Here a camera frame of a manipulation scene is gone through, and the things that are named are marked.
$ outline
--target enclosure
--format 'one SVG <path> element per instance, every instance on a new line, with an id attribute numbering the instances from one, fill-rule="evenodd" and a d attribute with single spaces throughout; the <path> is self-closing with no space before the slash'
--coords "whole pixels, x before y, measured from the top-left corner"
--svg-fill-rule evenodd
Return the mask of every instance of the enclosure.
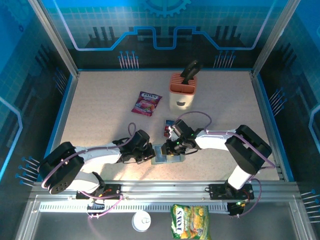
<path id="1" fill-rule="evenodd" d="M 171 239 L 170 207 L 208 206 L 212 239 L 318 239 L 320 3 L 316 0 L 1 0 L 1 239 Z M 169 84 L 193 60 L 192 110 L 210 130 L 248 125 L 271 146 L 261 199 L 240 219 L 205 188 L 237 163 L 203 149 L 168 164 L 91 164 L 124 200 L 90 219 L 87 201 L 41 188 L 39 161 L 63 142 L 91 147 L 129 136 L 166 142 Z M 162 96 L 151 117 L 131 112 L 140 91 Z M 183 117 L 193 129 L 208 119 Z M 259 184 L 252 182 L 255 196 Z M 105 209 L 116 201 L 106 200 Z M 132 228 L 138 210 L 151 227 Z"/>

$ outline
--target white robotic arm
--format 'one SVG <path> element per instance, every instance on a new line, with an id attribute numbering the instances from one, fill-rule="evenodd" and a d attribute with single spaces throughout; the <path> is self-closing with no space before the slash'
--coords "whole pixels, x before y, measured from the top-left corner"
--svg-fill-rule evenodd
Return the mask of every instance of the white robotic arm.
<path id="1" fill-rule="evenodd" d="M 237 166 L 226 181 L 234 190 L 241 189 L 261 169 L 264 162 L 274 164 L 267 158 L 270 146 L 249 127 L 241 125 L 228 131 L 193 131 L 184 121 L 178 119 L 169 127 L 171 139 L 162 146 L 163 155 L 188 154 L 188 150 L 219 149 L 231 153 Z"/>
<path id="2" fill-rule="evenodd" d="M 155 156 L 149 139 L 146 132 L 138 130 L 132 137 L 102 146 L 74 147 L 64 142 L 39 163 L 37 170 L 43 178 L 42 187 L 51 194 L 68 189 L 100 196 L 105 192 L 104 181 L 96 172 L 81 170 L 89 165 L 124 163 L 131 158 L 138 164 L 145 162 Z"/>

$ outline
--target orange pen holder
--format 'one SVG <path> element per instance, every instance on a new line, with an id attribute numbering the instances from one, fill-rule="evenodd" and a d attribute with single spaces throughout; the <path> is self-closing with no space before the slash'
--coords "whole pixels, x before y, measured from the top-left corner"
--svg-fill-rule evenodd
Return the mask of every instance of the orange pen holder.
<path id="1" fill-rule="evenodd" d="M 174 73 L 170 79 L 169 86 L 169 106 L 172 112 L 189 111 L 197 90 L 197 77 L 188 81 L 188 84 L 182 84 L 185 78 L 180 73 Z"/>

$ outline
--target purple cable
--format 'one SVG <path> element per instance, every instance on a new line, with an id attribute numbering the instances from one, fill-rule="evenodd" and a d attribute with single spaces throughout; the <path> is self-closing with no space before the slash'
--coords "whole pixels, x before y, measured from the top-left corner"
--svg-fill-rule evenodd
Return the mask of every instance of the purple cable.
<path id="1" fill-rule="evenodd" d="M 181 114 L 180 116 L 178 116 L 176 120 L 181 119 L 182 116 L 187 115 L 187 114 L 203 114 L 203 115 L 206 115 L 209 118 L 210 122 L 204 127 L 205 131 L 207 131 L 207 127 L 209 127 L 209 125 L 212 123 L 212 118 L 208 114 L 203 112 L 203 111 L 188 111 L 188 112 L 185 112 L 185 113 Z"/>
<path id="2" fill-rule="evenodd" d="M 76 153 L 68 156 L 66 159 L 62 160 L 57 166 L 55 166 L 55 167 L 51 170 L 51 172 L 49 172 L 49 174 L 43 179 L 43 182 L 42 182 L 42 184 L 41 184 L 41 187 L 42 187 L 43 189 L 46 189 L 45 185 L 46 185 L 46 182 L 48 181 L 48 179 L 49 179 L 65 162 L 69 161 L 70 159 L 72 159 L 72 158 L 74 158 L 74 157 L 76 157 L 76 156 L 78 156 L 78 155 L 80 155 L 80 154 L 84 154 L 84 153 L 86 153 L 86 152 L 90 152 L 90 151 L 94 151 L 94 150 L 117 149 L 117 148 L 120 148 L 120 147 L 123 147 L 124 145 L 126 145 L 128 142 L 130 142 L 130 141 L 132 140 L 132 138 L 134 137 L 135 132 L 136 132 L 136 130 L 137 130 L 137 126 L 136 126 L 136 124 L 135 124 L 134 122 L 130 122 L 130 123 L 129 123 L 129 125 L 128 125 L 128 130 L 129 130 L 129 128 L 130 128 L 131 125 L 134 126 L 133 134 L 130 136 L 130 138 L 129 138 L 126 142 L 124 142 L 124 143 L 122 143 L 122 144 L 120 144 L 120 145 L 117 145 L 117 146 L 96 146 L 96 147 L 92 147 L 92 148 L 89 148 L 89 149 L 86 149 L 86 150 L 78 151 L 78 152 L 76 152 Z"/>
<path id="3" fill-rule="evenodd" d="M 212 123 L 212 118 L 205 112 L 202 112 L 202 111 L 188 111 L 188 112 L 185 112 L 185 113 L 181 114 L 180 116 L 178 116 L 176 120 L 181 119 L 181 117 L 184 116 L 184 115 L 193 114 L 193 113 L 203 114 L 203 115 L 206 115 L 209 118 L 210 122 L 204 127 L 204 130 L 206 131 L 207 134 L 209 134 L 209 135 L 232 135 L 232 136 L 235 136 L 238 139 L 240 139 L 243 143 L 247 144 L 249 146 L 249 148 L 252 149 L 252 151 L 254 151 L 260 158 L 262 158 L 265 162 L 270 164 L 270 166 L 265 166 L 265 167 L 263 167 L 261 169 L 274 169 L 274 168 L 276 168 L 276 165 L 273 162 L 271 162 L 265 156 L 263 156 L 254 146 L 251 145 L 250 142 L 248 142 L 244 137 L 240 136 L 239 134 L 236 134 L 236 133 L 230 132 L 230 131 L 214 131 L 212 133 L 208 132 L 207 127 L 209 127 L 209 125 Z"/>
<path id="4" fill-rule="evenodd" d="M 244 213 L 242 213 L 242 214 L 240 214 L 240 215 L 237 215 L 238 218 L 239 218 L 239 217 L 243 217 L 243 216 L 247 215 L 248 213 L 250 213 L 250 212 L 257 206 L 257 204 L 258 204 L 258 202 L 259 202 L 259 200 L 260 200 L 260 198 L 261 198 L 261 193 L 262 193 L 262 185 L 261 185 L 261 182 L 260 182 L 259 179 L 257 179 L 257 178 L 253 178 L 252 180 L 256 180 L 256 181 L 259 183 L 259 187 L 260 187 L 259 196 L 257 197 L 257 199 L 256 199 L 255 203 L 253 204 L 253 206 L 252 206 L 248 211 L 246 211 L 246 212 L 244 212 Z"/>
<path id="5" fill-rule="evenodd" d="M 93 218 L 99 218 L 99 217 L 102 217 L 104 215 L 106 215 L 107 213 L 109 213 L 112 209 L 114 209 L 120 202 L 121 200 L 123 199 L 123 195 L 122 194 L 119 194 L 120 196 L 120 199 L 112 206 L 110 207 L 107 211 L 104 211 L 103 213 L 101 214 L 96 214 L 96 215 L 90 215 L 90 217 L 93 217 Z"/>
<path id="6" fill-rule="evenodd" d="M 231 135 L 231 136 L 235 136 L 238 139 L 240 139 L 243 143 L 247 144 L 248 147 L 254 151 L 260 158 L 262 158 L 265 162 L 267 162 L 268 164 L 270 164 L 270 166 L 265 166 L 262 169 L 274 169 L 276 168 L 276 165 L 270 161 L 268 158 L 266 158 L 265 156 L 262 155 L 261 152 L 259 152 L 254 146 L 251 145 L 250 142 L 248 142 L 243 136 L 236 134 L 235 132 L 230 132 L 230 131 L 212 131 L 212 132 L 208 132 L 207 134 L 209 135 Z"/>

